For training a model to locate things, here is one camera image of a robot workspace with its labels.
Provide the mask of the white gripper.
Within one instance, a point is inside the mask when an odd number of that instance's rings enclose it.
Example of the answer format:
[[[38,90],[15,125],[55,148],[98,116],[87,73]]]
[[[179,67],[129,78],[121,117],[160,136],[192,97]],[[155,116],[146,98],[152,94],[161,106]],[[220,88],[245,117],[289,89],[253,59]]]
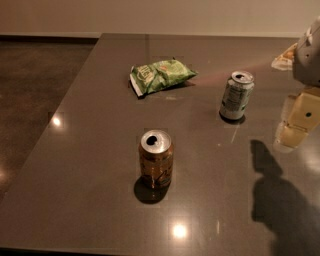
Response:
[[[276,130],[274,148],[290,153],[320,124],[320,16],[298,43],[272,61],[271,67],[293,70],[294,79],[308,85],[298,95],[287,96]]]

